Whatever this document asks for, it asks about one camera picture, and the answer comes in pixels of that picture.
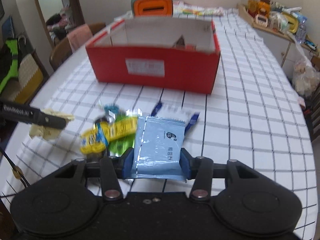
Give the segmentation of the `red cardboard box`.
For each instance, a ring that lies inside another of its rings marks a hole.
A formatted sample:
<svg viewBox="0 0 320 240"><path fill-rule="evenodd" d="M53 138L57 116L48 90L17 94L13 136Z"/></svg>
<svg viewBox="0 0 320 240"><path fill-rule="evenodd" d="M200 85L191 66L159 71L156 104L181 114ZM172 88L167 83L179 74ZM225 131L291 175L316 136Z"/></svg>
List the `red cardboard box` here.
<svg viewBox="0 0 320 240"><path fill-rule="evenodd" d="M181 35L185 48L173 48ZM86 51L99 82L201 94L213 91L221 55L213 20L169 16L116 22Z"/></svg>

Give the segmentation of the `white blue snack packet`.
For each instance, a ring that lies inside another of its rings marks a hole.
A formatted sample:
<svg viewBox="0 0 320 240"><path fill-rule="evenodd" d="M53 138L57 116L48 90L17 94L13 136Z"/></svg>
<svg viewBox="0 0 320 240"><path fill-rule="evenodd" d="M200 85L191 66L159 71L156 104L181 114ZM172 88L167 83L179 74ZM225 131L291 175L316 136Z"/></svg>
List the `white blue snack packet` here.
<svg viewBox="0 0 320 240"><path fill-rule="evenodd" d="M183 121L185 123L184 134L196 125L200 112L183 109L179 106L170 105L159 101L153 108L151 116L165 119Z"/></svg>

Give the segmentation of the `clear plastic bag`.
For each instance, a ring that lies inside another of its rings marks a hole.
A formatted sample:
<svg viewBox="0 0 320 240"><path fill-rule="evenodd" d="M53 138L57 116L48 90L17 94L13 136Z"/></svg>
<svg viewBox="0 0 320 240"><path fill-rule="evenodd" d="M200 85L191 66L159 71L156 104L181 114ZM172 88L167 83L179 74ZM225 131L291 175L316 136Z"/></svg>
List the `clear plastic bag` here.
<svg viewBox="0 0 320 240"><path fill-rule="evenodd" d="M295 91L304 98L310 98L319 85L319 72L304 54L300 43L293 38L296 47L296 61L293 66L292 84Z"/></svg>

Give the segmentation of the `orange green tissue box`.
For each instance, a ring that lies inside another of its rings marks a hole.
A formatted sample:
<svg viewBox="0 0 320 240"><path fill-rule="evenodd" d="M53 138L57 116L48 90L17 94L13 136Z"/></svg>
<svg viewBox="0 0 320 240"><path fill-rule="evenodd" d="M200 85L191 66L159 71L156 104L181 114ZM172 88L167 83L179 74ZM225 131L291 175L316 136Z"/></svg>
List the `orange green tissue box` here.
<svg viewBox="0 0 320 240"><path fill-rule="evenodd" d="M139 16L172 16L173 0L130 0L132 14Z"/></svg>

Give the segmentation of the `green foil packet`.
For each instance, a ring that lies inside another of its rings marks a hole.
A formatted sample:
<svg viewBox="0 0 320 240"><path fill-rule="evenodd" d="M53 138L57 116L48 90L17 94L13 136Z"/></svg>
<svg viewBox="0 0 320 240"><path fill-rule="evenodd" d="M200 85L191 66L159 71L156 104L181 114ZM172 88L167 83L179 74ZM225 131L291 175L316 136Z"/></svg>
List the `green foil packet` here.
<svg viewBox="0 0 320 240"><path fill-rule="evenodd" d="M143 112L140 108L127 111L120 111L116 115L115 126L121 124L120 138L109 143L108 149L112 156L122 156L128 148L133 148L135 145L135 136L137 130L138 117L142 116Z"/></svg>

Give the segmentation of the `green black jacket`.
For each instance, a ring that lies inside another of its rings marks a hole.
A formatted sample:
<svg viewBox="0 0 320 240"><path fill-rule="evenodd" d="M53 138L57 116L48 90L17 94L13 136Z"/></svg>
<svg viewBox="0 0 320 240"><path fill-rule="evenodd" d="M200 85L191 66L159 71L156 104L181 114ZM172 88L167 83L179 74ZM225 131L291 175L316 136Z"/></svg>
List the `green black jacket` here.
<svg viewBox="0 0 320 240"><path fill-rule="evenodd" d="M19 67L20 56L18 40L9 38L1 48L1 92L3 92L3 89L11 79L18 78Z"/></svg>

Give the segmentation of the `dark brown chocolate packet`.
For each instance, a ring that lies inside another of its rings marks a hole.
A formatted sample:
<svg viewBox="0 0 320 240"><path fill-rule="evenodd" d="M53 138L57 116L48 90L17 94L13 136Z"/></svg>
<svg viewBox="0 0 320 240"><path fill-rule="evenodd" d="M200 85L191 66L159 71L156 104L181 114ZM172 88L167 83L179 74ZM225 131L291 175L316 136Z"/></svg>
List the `dark brown chocolate packet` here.
<svg viewBox="0 0 320 240"><path fill-rule="evenodd" d="M185 40L184 40L184 36L181 35L177 41L174 42L173 48L180 48L180 49L184 49L185 48Z"/></svg>

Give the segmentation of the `beige snack packet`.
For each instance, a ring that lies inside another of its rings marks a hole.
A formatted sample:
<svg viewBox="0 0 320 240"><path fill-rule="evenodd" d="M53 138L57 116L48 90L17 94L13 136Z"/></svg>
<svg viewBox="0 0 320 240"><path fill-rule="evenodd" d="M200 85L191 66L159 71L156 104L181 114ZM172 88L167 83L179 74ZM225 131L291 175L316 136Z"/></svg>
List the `beige snack packet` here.
<svg viewBox="0 0 320 240"><path fill-rule="evenodd" d="M46 141L56 139L66 128L69 122L75 120L75 116L68 113L55 111L51 108L41 110L42 113L49 116L49 122L43 125L32 124L29 130L29 137L40 137Z"/></svg>

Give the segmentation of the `colourful packet at table end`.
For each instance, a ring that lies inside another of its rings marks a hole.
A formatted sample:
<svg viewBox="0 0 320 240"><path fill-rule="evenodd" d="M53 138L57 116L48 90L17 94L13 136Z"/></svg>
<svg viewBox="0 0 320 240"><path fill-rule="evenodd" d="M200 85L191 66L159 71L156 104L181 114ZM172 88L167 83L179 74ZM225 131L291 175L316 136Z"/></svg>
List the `colourful packet at table end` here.
<svg viewBox="0 0 320 240"><path fill-rule="evenodd" d="M173 1L174 15L196 15L196 16L223 16L225 9L222 7L198 7L184 3L183 1Z"/></svg>

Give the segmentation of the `pink towel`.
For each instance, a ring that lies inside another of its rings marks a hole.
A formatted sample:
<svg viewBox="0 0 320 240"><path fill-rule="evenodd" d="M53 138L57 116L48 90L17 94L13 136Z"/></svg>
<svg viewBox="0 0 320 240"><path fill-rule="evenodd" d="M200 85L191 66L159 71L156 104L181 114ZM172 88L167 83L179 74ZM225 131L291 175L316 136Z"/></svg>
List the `pink towel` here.
<svg viewBox="0 0 320 240"><path fill-rule="evenodd" d="M87 24L83 24L67 34L67 39L73 53L92 37L93 34Z"/></svg>

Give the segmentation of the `white cabinet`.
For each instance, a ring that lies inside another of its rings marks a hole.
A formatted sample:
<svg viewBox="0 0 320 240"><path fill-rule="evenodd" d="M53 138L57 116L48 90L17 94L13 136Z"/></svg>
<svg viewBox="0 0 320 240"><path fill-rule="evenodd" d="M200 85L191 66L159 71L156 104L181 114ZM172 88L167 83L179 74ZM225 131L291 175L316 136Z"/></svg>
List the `white cabinet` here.
<svg viewBox="0 0 320 240"><path fill-rule="evenodd" d="M263 30L255 29L255 31L263 38L264 43L282 67L287 78L292 81L293 68L297 61L295 43Z"/></svg>

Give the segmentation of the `white digital timer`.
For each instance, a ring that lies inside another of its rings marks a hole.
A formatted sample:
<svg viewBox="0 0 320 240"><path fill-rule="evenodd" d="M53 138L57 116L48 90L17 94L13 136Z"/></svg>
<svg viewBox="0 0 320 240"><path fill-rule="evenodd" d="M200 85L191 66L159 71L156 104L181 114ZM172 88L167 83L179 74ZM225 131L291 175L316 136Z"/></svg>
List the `white digital timer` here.
<svg viewBox="0 0 320 240"><path fill-rule="evenodd" d="M262 28L267 28L268 27L268 18L261 15L261 14L257 14L255 16L255 23L256 25L262 27Z"/></svg>

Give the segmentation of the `wooden chair with pink towel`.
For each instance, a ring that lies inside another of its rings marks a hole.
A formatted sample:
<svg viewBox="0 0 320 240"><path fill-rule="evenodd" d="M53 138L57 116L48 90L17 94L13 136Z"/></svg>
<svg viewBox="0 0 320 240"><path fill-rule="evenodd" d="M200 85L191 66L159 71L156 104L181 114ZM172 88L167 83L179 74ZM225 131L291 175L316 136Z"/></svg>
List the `wooden chair with pink towel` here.
<svg viewBox="0 0 320 240"><path fill-rule="evenodd" d="M71 31L50 54L49 63L53 70L57 70L74 52L105 27L105 23L98 22L83 24Z"/></svg>

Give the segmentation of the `light blue snack packet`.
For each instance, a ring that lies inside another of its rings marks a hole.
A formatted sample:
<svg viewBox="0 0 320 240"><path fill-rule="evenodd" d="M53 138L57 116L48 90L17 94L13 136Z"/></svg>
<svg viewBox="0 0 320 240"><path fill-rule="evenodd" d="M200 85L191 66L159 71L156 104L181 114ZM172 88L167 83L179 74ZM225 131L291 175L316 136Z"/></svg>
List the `light blue snack packet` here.
<svg viewBox="0 0 320 240"><path fill-rule="evenodd" d="M180 166L185 122L154 116L137 120L131 177L186 180Z"/></svg>

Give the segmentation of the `yellow snack packet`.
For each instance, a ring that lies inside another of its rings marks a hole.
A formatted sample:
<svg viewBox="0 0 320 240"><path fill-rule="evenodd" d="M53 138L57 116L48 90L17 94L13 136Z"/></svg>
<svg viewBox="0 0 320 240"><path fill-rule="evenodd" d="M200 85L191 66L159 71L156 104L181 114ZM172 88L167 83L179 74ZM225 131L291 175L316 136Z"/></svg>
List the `yellow snack packet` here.
<svg viewBox="0 0 320 240"><path fill-rule="evenodd" d="M101 153L109 150L109 143L120 138L121 124L115 126L106 121L98 122L92 129L86 130L80 136L80 152L82 154Z"/></svg>

